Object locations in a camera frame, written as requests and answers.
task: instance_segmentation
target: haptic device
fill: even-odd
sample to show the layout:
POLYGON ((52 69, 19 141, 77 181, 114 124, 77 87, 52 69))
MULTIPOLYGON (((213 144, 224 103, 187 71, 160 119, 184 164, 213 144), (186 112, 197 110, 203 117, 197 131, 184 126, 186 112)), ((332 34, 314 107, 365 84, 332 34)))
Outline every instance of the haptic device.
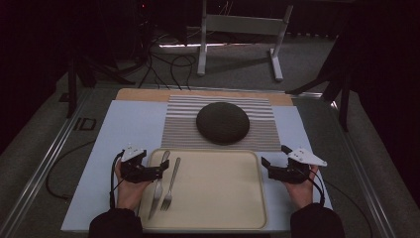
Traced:
POLYGON ((299 148, 292 151, 286 146, 281 146, 281 150, 287 155, 287 168, 272 166, 268 160, 262 157, 262 165, 268 170, 270 179, 298 184, 309 178, 309 165, 327 166, 327 162, 305 149, 299 148))
POLYGON ((146 150, 137 149, 132 145, 118 154, 117 159, 121 158, 122 162, 121 178, 134 183, 161 179, 163 172, 169 167, 169 160, 158 167, 144 167, 142 161, 146 155, 146 150))

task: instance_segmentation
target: sleeve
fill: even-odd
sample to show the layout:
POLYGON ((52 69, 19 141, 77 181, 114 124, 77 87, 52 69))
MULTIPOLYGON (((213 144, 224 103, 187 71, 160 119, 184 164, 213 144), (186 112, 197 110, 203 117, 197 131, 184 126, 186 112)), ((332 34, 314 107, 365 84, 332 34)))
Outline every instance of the sleeve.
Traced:
POLYGON ((294 212, 290 217, 290 231, 292 238, 345 237, 339 215, 319 203, 309 204, 294 212))
POLYGON ((140 217, 130 209, 110 209, 95 217, 89 226, 89 238, 141 238, 143 226, 140 217))

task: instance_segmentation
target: finger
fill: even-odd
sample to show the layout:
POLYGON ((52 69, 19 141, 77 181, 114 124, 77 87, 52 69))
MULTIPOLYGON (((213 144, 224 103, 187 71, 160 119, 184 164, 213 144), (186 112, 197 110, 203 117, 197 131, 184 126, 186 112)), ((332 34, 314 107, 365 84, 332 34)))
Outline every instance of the finger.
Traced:
POLYGON ((311 167, 311 171, 312 171, 313 173, 310 173, 309 177, 310 177, 311 179, 315 179, 315 176, 316 176, 316 174, 318 173, 318 166, 311 165, 310 167, 311 167))

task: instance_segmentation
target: fork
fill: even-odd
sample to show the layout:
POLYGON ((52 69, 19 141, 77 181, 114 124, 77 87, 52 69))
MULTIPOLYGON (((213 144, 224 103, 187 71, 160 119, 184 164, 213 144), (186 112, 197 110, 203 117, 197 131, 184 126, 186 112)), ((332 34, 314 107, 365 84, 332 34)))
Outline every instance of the fork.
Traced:
POLYGON ((172 179, 170 180, 169 190, 167 191, 167 194, 164 197, 163 202, 161 203, 160 210, 167 210, 170 206, 170 203, 172 202, 172 187, 173 187, 173 182, 175 181, 176 172, 178 171, 180 162, 181 162, 181 158, 180 157, 176 158, 175 168, 173 169, 173 174, 172 174, 172 179))

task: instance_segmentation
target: metal stand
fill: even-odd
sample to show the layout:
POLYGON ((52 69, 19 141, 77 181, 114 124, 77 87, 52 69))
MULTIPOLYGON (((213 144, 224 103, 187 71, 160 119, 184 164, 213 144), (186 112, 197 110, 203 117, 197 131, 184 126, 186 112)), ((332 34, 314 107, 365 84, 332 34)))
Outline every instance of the metal stand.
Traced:
POLYGON ((261 34, 277 36, 275 48, 270 50, 270 57, 275 74, 275 80, 283 81, 283 75, 281 73, 280 63, 278 60, 278 52, 280 51, 281 43, 287 29, 292 9, 292 5, 287 6, 283 19, 210 15, 207 14, 207 0, 203 0, 201 47, 197 74, 203 76, 206 71, 207 31, 261 34))

